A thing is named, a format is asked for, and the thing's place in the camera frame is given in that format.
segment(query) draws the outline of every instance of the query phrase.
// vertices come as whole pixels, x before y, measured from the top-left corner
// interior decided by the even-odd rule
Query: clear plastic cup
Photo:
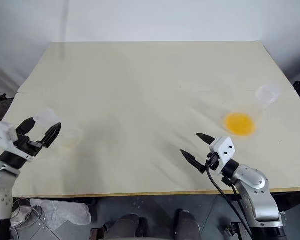
[[[256,129],[256,120],[280,95],[276,85],[264,84],[255,91],[255,103],[249,106],[249,111],[229,113],[224,119],[225,127],[237,136],[249,136]]]
[[[34,121],[46,132],[57,123],[61,123],[61,131],[55,140],[55,144],[64,148],[75,147],[82,139],[82,131],[73,124],[62,120],[51,108],[45,107],[39,110]]]

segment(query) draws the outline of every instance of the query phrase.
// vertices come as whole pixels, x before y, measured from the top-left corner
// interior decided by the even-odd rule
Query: wooden table
[[[278,100],[255,134],[231,135],[224,116],[255,112],[263,84],[280,88]],[[263,171],[273,192],[300,190],[300,98],[260,42],[51,43],[4,120],[17,126],[47,106],[82,138],[42,150],[14,196],[216,193],[180,153],[206,160],[196,133],[231,136],[234,159]]]

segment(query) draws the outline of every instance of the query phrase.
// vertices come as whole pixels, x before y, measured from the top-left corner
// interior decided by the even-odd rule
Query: orange liquid
[[[230,132],[238,136],[249,136],[256,130],[253,119],[244,113],[229,113],[225,117],[224,123]]]

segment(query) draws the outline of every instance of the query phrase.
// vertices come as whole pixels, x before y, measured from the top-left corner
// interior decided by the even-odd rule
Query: white wall
[[[299,75],[300,0],[0,0],[0,91],[13,95],[50,41],[255,40]]]

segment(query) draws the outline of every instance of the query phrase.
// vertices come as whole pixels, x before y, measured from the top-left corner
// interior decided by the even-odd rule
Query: wire
[[[20,210],[21,210],[20,200],[26,200],[26,201],[28,201],[28,203],[29,203],[30,206],[31,206],[31,202],[29,201],[29,199],[26,199],[26,198],[20,198],[20,199],[18,199],[18,198],[16,198],[16,201],[14,201],[12,207],[14,207],[15,203],[18,203],[18,213],[17,213],[15,216],[13,216],[11,219],[14,219],[14,218],[17,217],[17,216],[19,215],[19,213],[20,213]]]
[[[243,215],[244,215],[245,220],[247,220],[247,216],[246,216],[244,207],[242,206],[242,203],[241,203],[240,200],[239,200],[239,196],[238,196],[238,193],[237,193],[237,191],[236,191],[236,188],[235,188],[235,186],[233,186],[233,185],[231,185],[231,188],[232,188],[232,191],[234,192],[235,200],[238,202],[239,207],[240,207],[240,209],[241,209],[241,211],[242,211],[242,213],[243,213]]]
[[[23,227],[14,227],[14,229],[16,229],[16,230],[26,229],[26,228],[31,227],[31,226],[33,226],[34,224],[36,224],[36,223],[39,221],[39,219],[41,218],[42,212],[41,212],[41,214],[39,214],[39,212],[38,212],[37,210],[35,210],[33,207],[32,207],[32,211],[35,211],[35,212],[37,213],[37,217],[38,217],[38,218],[37,218],[33,223],[31,223],[31,224],[29,224],[29,225],[27,225],[27,226],[23,226]]]
[[[206,161],[205,164],[205,168],[206,168],[206,173],[211,181],[211,183],[215,186],[215,188],[221,193],[221,195],[223,196],[223,198],[227,201],[227,203],[230,205],[230,207],[232,208],[232,210],[234,211],[234,213],[237,215],[237,217],[240,219],[240,221],[242,222],[243,226],[245,227],[245,229],[247,230],[247,232],[249,233],[251,239],[253,239],[252,237],[252,233],[250,228],[248,227],[248,225],[246,224],[246,222],[243,220],[243,218],[241,217],[240,213],[237,211],[237,209],[235,208],[235,206],[231,203],[231,201],[227,198],[226,194],[221,190],[221,188],[216,184],[216,182],[214,181],[214,179],[212,178],[211,174],[210,174],[210,168],[209,168],[209,160]]]
[[[20,240],[20,237],[19,237],[19,233],[16,229],[13,229],[15,231],[15,235],[16,235],[16,240]]]
[[[43,213],[43,210],[42,210],[42,209],[41,209],[41,214],[39,214],[39,212],[38,212],[36,209],[34,209],[33,207],[30,207],[30,206],[24,206],[24,207],[25,207],[25,208],[31,208],[33,214],[37,216],[37,219],[36,219],[34,222],[32,222],[31,224],[27,225],[27,226],[23,226],[23,227],[11,227],[10,230],[21,230],[21,229],[25,229],[25,228],[31,227],[31,226],[33,226],[34,224],[36,224],[36,223],[39,221],[39,219],[41,218],[42,213]],[[18,226],[21,226],[21,225],[23,225],[24,223],[26,223],[28,219],[29,219],[29,217],[28,217],[23,223],[21,223],[21,224],[18,225]]]
[[[11,219],[14,219],[15,217],[17,217],[17,216],[19,215],[19,213],[20,213],[20,210],[21,210],[21,206],[20,206],[20,202],[19,202],[19,199],[18,199],[18,198],[17,198],[16,201],[13,203],[12,208],[14,207],[15,203],[18,203],[18,213],[17,213],[15,216],[13,216]]]
[[[23,222],[21,222],[19,225],[13,227],[15,229],[18,228],[18,227],[20,227],[22,224],[25,224],[27,222],[27,220],[30,218],[30,216],[31,216],[31,214],[33,213],[33,210],[34,210],[34,208],[32,208],[30,206],[21,206],[21,207],[23,207],[25,209],[31,209],[31,212],[30,212],[29,215],[26,216],[26,219]]]

